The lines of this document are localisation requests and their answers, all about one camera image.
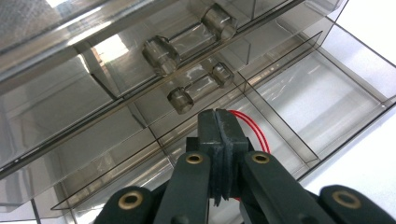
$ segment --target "red wire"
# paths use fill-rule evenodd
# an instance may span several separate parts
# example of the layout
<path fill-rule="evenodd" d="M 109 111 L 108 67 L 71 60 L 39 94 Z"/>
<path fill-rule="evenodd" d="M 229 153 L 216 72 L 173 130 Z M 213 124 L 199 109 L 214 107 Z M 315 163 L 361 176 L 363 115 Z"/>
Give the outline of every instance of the red wire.
<path fill-rule="evenodd" d="M 259 139 L 260 145 L 262 147 L 263 152 L 271 153 L 270 147 L 268 146 L 267 139 L 265 138 L 264 133 L 260 129 L 259 125 L 248 115 L 237 111 L 237 110 L 229 110 L 232 114 L 234 114 L 236 117 L 240 118 L 243 120 L 256 134 L 257 138 Z"/>

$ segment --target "red cable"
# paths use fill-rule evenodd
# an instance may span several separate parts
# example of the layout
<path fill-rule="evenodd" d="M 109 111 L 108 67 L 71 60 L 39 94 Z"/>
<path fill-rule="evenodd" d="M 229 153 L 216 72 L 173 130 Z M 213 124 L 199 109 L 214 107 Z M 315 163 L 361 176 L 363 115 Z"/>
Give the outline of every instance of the red cable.
<path fill-rule="evenodd" d="M 234 114 L 236 117 L 240 118 L 241 120 L 243 120 L 252 130 L 253 132 L 256 134 L 257 138 L 259 139 L 260 145 L 262 147 L 262 151 L 263 152 L 267 152 L 267 153 L 271 153 L 271 150 L 268 146 L 268 142 L 267 139 L 265 138 L 264 133 L 262 132 L 262 130 L 260 129 L 259 125 L 257 125 L 257 123 L 248 115 L 237 111 L 237 110 L 229 110 L 232 114 Z"/>

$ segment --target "wire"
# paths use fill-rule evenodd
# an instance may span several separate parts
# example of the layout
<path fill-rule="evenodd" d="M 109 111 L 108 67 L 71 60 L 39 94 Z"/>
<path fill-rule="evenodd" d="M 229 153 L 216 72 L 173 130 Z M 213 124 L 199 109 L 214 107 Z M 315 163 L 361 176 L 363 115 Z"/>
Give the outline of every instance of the wire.
<path fill-rule="evenodd" d="M 240 118 L 243 120 L 256 134 L 257 138 L 259 139 L 260 146 L 262 147 L 263 152 L 267 152 L 271 154 L 270 147 L 268 146 L 267 139 L 265 138 L 264 133 L 260 129 L 259 125 L 248 115 L 237 111 L 237 110 L 229 110 L 232 114 L 234 114 L 236 117 Z"/>

